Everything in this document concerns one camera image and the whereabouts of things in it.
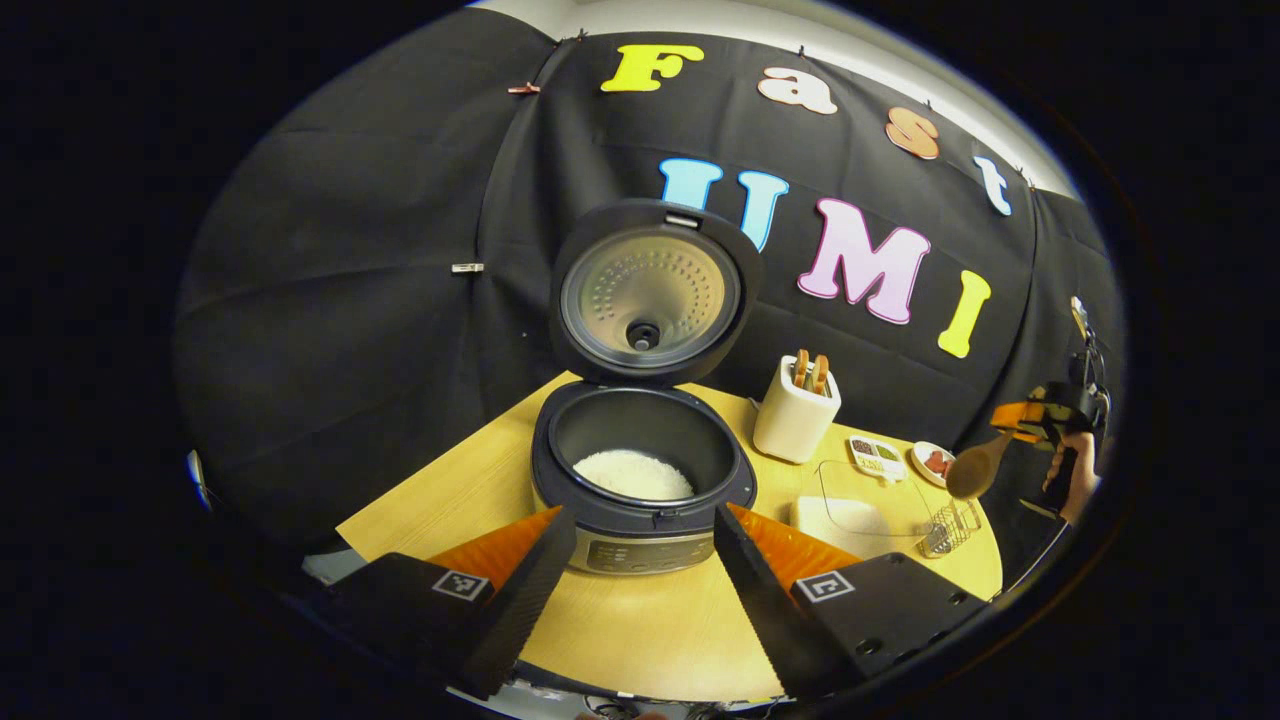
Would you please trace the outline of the white rice container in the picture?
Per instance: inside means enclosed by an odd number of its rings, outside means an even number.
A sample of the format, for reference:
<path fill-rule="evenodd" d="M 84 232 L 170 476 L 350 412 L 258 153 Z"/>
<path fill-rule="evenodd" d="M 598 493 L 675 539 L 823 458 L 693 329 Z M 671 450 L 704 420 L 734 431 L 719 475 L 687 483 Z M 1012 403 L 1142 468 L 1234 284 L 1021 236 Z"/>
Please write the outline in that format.
<path fill-rule="evenodd" d="M 851 498 L 801 496 L 790 507 L 790 525 L 860 559 L 895 551 L 890 524 L 873 505 Z"/>

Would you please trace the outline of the black backdrop cloth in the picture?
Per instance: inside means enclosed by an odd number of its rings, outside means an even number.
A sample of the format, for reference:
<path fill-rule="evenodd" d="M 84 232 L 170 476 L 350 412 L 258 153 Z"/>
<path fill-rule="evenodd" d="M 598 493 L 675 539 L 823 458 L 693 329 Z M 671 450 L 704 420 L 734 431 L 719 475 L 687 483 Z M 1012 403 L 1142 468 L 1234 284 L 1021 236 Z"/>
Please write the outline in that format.
<path fill-rule="evenodd" d="M 554 258 L 585 213 L 668 195 L 739 224 L 764 277 L 704 379 L 759 398 L 827 354 L 837 421 L 955 448 L 1060 378 L 1082 300 L 1119 433 L 1126 318 L 1053 161 L 941 88 L 648 0 L 636 29 L 556 40 L 513 3 L 434 20 L 257 142 L 204 222 L 175 380 L 219 498 L 278 544 L 337 525 L 562 366 Z M 507 88 L 531 82 L 535 95 Z M 479 274 L 452 274 L 484 263 Z"/>

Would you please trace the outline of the clear wire chopstick holder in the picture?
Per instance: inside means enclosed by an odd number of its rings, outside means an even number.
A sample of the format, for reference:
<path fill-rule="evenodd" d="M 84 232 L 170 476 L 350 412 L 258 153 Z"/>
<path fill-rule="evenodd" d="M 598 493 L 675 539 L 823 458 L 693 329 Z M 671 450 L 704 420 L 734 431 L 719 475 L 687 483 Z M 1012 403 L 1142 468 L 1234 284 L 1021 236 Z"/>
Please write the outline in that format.
<path fill-rule="evenodd" d="M 950 500 L 919 527 L 916 552 L 924 559 L 941 559 L 982 529 L 980 505 L 975 500 Z"/>

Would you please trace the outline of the wooden spoon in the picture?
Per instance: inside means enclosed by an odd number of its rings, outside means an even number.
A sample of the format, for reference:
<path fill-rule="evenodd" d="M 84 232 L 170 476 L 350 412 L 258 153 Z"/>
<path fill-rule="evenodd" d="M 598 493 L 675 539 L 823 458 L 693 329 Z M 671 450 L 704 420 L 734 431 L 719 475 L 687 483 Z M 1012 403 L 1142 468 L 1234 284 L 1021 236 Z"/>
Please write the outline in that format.
<path fill-rule="evenodd" d="M 993 439 L 961 451 L 945 477 L 950 496 L 956 501 L 973 500 L 987 492 L 1016 433 L 1015 429 L 1002 429 Z"/>

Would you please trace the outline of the clear plastic lid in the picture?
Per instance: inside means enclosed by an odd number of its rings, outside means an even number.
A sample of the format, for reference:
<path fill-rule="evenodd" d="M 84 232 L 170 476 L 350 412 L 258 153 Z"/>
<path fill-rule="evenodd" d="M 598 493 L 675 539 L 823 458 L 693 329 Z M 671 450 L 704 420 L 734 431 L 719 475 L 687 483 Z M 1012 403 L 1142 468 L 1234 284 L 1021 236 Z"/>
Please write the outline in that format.
<path fill-rule="evenodd" d="M 815 470 L 820 497 L 851 498 L 876 506 L 890 524 L 893 541 L 920 538 L 919 527 L 932 516 L 925 496 L 911 480 L 887 483 L 851 462 L 826 460 Z"/>

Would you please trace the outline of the round white plate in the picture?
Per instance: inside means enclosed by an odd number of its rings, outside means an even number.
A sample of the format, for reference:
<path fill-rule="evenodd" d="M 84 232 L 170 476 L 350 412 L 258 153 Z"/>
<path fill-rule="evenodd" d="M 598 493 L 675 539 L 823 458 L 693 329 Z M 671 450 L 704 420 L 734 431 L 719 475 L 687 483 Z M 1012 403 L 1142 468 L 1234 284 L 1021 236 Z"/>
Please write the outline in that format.
<path fill-rule="evenodd" d="M 910 447 L 910 450 L 908 452 L 908 459 L 911 461 L 913 466 L 922 474 L 922 477 L 927 482 L 929 482 L 931 484 L 933 484 L 933 486 L 936 486 L 936 487 L 938 487 L 941 489 L 946 489 L 946 487 L 947 487 L 947 477 L 938 477 L 938 475 L 936 475 L 934 473 L 929 471 L 925 468 L 925 460 L 928 459 L 928 456 L 931 455 L 931 452 L 936 451 L 936 450 L 945 451 L 948 456 L 955 457 L 950 451 L 947 451 L 946 448 L 943 448 L 943 447 L 941 447 L 938 445 L 934 445 L 934 443 L 931 443 L 931 442 L 927 442 L 927 441 L 918 441 L 918 442 L 915 442 Z"/>

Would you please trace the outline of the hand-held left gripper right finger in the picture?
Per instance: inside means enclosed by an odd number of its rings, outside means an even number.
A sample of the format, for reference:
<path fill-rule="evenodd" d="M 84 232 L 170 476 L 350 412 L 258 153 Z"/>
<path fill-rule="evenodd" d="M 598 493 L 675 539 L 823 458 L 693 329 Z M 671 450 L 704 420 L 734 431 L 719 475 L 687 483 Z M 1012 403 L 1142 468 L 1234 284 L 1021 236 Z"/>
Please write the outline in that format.
<path fill-rule="evenodd" d="M 905 553 L 860 559 L 736 503 L 713 542 L 785 693 L 860 684 L 954 635 L 986 606 Z"/>

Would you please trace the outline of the dark lidded rice cooker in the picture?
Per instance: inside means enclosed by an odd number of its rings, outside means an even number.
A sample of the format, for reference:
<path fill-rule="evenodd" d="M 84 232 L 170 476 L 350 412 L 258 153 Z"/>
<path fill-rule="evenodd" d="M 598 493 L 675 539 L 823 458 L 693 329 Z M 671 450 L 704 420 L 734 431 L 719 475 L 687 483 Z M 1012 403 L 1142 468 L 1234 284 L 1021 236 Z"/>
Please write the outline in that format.
<path fill-rule="evenodd" d="M 573 379 L 543 402 L 531 445 L 540 509 L 576 521 L 572 568 L 646 575 L 712 555 L 716 509 L 751 506 L 756 474 L 728 423 L 684 386 L 730 354 L 762 284 L 763 260 L 735 224 L 654 199 L 581 217 L 550 275 L 549 341 Z M 687 498 L 640 498 L 579 471 L 630 451 L 690 482 Z"/>

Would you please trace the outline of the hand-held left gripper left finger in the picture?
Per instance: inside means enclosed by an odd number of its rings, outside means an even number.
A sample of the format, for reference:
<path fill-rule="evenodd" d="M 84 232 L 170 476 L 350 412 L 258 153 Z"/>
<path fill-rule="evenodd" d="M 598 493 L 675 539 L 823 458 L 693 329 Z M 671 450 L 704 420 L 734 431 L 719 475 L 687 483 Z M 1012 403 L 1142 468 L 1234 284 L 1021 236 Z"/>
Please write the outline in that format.
<path fill-rule="evenodd" d="M 389 552 L 335 584 L 352 634 L 433 689 L 485 700 L 508 680 L 576 544 L 552 507 L 436 553 Z"/>

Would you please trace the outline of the white divided bean dish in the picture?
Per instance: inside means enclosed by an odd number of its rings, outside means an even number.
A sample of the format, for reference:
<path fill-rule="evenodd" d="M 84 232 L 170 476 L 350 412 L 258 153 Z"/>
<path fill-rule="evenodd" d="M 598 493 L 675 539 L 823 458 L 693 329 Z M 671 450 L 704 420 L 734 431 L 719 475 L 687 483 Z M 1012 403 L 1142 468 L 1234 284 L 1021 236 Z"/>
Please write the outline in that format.
<path fill-rule="evenodd" d="M 887 483 L 899 483 L 906 479 L 906 462 L 895 447 L 865 436 L 850 436 L 847 446 L 859 471 L 878 477 Z"/>

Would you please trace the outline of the white toaster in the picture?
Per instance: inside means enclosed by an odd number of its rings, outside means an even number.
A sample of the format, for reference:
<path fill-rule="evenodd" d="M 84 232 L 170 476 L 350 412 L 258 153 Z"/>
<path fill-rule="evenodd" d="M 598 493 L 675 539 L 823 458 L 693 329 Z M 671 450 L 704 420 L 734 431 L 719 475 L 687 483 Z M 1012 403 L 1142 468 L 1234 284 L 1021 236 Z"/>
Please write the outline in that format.
<path fill-rule="evenodd" d="M 751 432 L 754 448 L 787 462 L 810 460 L 835 421 L 842 397 L 833 373 L 820 395 L 794 384 L 794 355 L 777 361 Z"/>

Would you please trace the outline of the white rice heap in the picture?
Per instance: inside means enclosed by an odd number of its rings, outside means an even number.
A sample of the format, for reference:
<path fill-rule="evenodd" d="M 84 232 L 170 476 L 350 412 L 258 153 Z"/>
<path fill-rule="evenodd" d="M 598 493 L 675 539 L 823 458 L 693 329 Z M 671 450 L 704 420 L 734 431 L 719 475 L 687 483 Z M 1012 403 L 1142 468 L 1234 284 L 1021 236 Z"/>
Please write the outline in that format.
<path fill-rule="evenodd" d="M 611 493 L 645 501 L 675 501 L 695 495 L 676 466 L 630 448 L 591 454 L 573 465 L 582 479 Z"/>

